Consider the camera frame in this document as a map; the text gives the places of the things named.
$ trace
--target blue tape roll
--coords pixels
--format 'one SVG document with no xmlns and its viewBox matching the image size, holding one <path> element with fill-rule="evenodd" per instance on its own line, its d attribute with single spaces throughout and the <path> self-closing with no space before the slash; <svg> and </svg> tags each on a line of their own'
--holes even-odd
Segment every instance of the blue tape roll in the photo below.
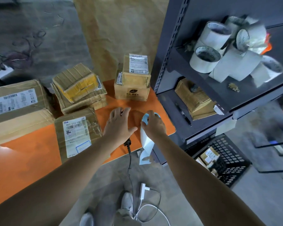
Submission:
<svg viewBox="0 0 283 226">
<path fill-rule="evenodd" d="M 148 117 L 149 117 L 149 114 L 146 113 L 141 119 L 143 122 L 146 123 L 146 125 L 148 125 Z"/>
</svg>

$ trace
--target white cable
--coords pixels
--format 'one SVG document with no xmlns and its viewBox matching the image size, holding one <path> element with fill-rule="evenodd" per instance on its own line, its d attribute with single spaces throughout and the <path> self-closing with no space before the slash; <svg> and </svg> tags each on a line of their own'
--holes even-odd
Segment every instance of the white cable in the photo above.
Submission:
<svg viewBox="0 0 283 226">
<path fill-rule="evenodd" d="M 156 206 L 151 205 L 151 204 L 146 204 L 146 205 L 143 205 L 142 207 L 141 207 L 141 205 L 142 205 L 142 202 L 140 203 L 139 208 L 138 208 L 138 210 L 137 210 L 137 213 L 136 213 L 135 217 L 133 218 L 134 220 L 137 220 L 137 221 L 139 221 L 139 222 L 141 222 L 141 223 L 147 223 L 147 222 L 148 222 L 148 221 L 142 222 L 142 221 L 140 221 L 140 220 L 137 218 L 137 215 L 138 215 L 139 211 L 141 211 L 141 209 L 142 209 L 143 207 L 145 207 L 145 206 L 148 205 L 148 206 L 152 206 L 152 207 L 156 208 L 159 212 L 161 212 L 161 214 L 166 218 L 166 220 L 167 220 L 167 222 L 168 222 L 168 225 L 171 226 L 171 225 L 170 225 L 170 222 L 169 222 L 169 220 L 168 220 L 168 218 L 166 217 L 166 215 L 165 215 L 159 208 L 157 208 Z"/>
</svg>

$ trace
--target person's left hand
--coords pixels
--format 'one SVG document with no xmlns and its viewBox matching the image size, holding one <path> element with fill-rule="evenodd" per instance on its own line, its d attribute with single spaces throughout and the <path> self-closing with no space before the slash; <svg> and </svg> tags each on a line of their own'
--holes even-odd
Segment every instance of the person's left hand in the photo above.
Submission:
<svg viewBox="0 0 283 226">
<path fill-rule="evenodd" d="M 131 108 L 118 107 L 111 111 L 103 136 L 113 140 L 115 144 L 120 146 L 126 142 L 129 137 L 137 130 L 137 127 L 128 129 L 128 116 Z"/>
</svg>

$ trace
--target forearm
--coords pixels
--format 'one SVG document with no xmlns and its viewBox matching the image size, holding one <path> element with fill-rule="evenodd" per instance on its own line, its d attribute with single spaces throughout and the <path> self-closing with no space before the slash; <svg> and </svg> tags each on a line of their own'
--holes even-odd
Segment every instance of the forearm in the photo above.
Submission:
<svg viewBox="0 0 283 226">
<path fill-rule="evenodd" d="M 101 137 L 88 149 L 3 202 L 0 225 L 58 225 L 116 147 L 112 141 Z"/>
<path fill-rule="evenodd" d="M 205 226 L 264 225 L 218 178 L 187 155 L 168 136 L 154 139 L 186 199 Z"/>
</svg>

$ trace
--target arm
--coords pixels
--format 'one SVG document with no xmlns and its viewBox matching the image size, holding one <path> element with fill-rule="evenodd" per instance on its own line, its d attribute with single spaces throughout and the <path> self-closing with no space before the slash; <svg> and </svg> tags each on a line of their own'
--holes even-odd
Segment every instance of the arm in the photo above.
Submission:
<svg viewBox="0 0 283 226">
<path fill-rule="evenodd" d="M 142 122 L 141 126 L 161 150 L 204 226 L 264 225 L 233 191 L 173 143 L 161 118 L 153 111 L 148 113 L 148 125 Z"/>
<path fill-rule="evenodd" d="M 130 108 L 121 111 L 111 112 L 92 146 L 0 204 L 0 225 L 58 225 L 110 153 L 137 130 L 128 130 Z"/>
</svg>

